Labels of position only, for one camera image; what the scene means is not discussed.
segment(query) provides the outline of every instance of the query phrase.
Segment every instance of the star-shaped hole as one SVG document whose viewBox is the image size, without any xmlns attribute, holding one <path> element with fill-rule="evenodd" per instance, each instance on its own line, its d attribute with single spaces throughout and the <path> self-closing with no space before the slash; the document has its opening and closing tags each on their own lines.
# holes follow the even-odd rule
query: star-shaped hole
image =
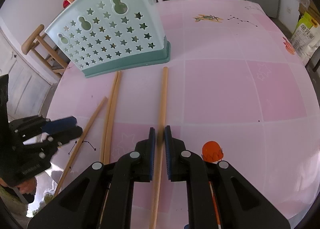
<svg viewBox="0 0 320 229">
<path fill-rule="evenodd" d="M 141 19 L 141 18 L 143 17 L 143 15 L 141 15 L 141 13 L 138 12 L 138 13 L 135 13 L 135 14 L 134 14 L 134 17 L 135 17 L 135 18 L 138 18 L 138 19 Z"/>
<path fill-rule="evenodd" d="M 91 8 L 87 10 L 88 15 L 92 15 L 92 13 L 94 12 L 94 10 L 92 10 Z"/>
<path fill-rule="evenodd" d="M 143 24 L 139 24 L 140 25 L 140 28 L 143 28 L 143 30 L 145 30 L 148 26 L 146 25 L 146 23 L 143 23 Z"/>
<path fill-rule="evenodd" d="M 95 23 L 95 24 L 99 24 L 99 21 L 100 20 L 97 17 L 93 19 L 93 23 Z"/>
<path fill-rule="evenodd" d="M 116 36 L 119 36 L 119 37 L 122 35 L 122 33 L 120 33 L 120 31 L 115 32 L 115 34 L 116 34 Z"/>
<path fill-rule="evenodd" d="M 134 31 L 134 29 L 132 28 L 132 27 L 127 27 L 127 32 L 130 32 L 130 33 L 132 33 L 133 31 Z"/>
<path fill-rule="evenodd" d="M 108 12 L 106 12 L 106 13 L 103 13 L 103 15 L 104 15 L 104 18 L 110 18 L 110 16 L 111 16 L 111 14 L 109 14 Z"/>
<path fill-rule="evenodd" d="M 127 24 L 127 23 L 128 23 L 128 21 L 129 21 L 129 20 L 127 19 L 127 17 L 123 17 L 123 18 L 121 18 L 121 20 L 122 20 L 122 22 L 121 22 L 121 23 L 126 23 L 126 24 Z"/>
<path fill-rule="evenodd" d="M 144 34 L 144 38 L 148 38 L 148 39 L 150 39 L 152 36 L 150 36 L 150 34 L 148 33 L 148 34 Z"/>
<path fill-rule="evenodd" d="M 116 23 L 114 22 L 114 21 L 112 21 L 111 23 L 109 23 L 110 24 L 110 27 L 113 27 L 113 28 L 116 28 Z"/>
<path fill-rule="evenodd" d="M 105 6 L 105 4 L 103 4 L 103 2 L 100 1 L 99 4 L 98 4 L 98 9 L 103 9 L 104 6 Z"/>
</svg>

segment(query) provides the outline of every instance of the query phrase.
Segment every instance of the pink tablecloth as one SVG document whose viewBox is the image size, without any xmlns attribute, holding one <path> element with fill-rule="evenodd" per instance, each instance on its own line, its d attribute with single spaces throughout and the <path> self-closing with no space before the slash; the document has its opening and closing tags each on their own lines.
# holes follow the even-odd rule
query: pink tablecloth
<svg viewBox="0 0 320 229">
<path fill-rule="evenodd" d="M 319 186 L 320 111 L 310 78 L 261 7 L 243 0 L 173 0 L 158 4 L 172 45 L 166 124 L 188 150 L 216 141 L 229 161 L 287 218 L 311 204 Z M 164 65 L 123 71 L 111 161 L 157 127 Z M 48 117 L 73 115 L 84 127 L 114 73 L 85 79 L 70 64 Z M 99 159 L 105 108 L 68 175 L 66 186 Z M 53 163 L 64 168 L 73 143 Z M 132 228 L 148 228 L 152 184 L 135 185 Z M 163 172 L 158 228 L 188 223 L 185 183 Z"/>
</svg>

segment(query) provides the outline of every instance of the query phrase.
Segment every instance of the person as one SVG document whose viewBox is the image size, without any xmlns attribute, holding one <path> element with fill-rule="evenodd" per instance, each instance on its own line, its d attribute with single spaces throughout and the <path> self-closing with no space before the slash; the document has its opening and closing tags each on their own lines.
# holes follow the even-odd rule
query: person
<svg viewBox="0 0 320 229">
<path fill-rule="evenodd" d="M 35 195 L 37 187 L 37 180 L 35 177 L 24 181 L 17 186 L 22 195 Z M 23 227 L 27 228 L 31 218 L 27 217 L 28 205 L 23 204 L 14 191 L 8 187 L 6 182 L 0 178 L 0 197 L 7 209 L 11 212 L 16 221 Z"/>
</svg>

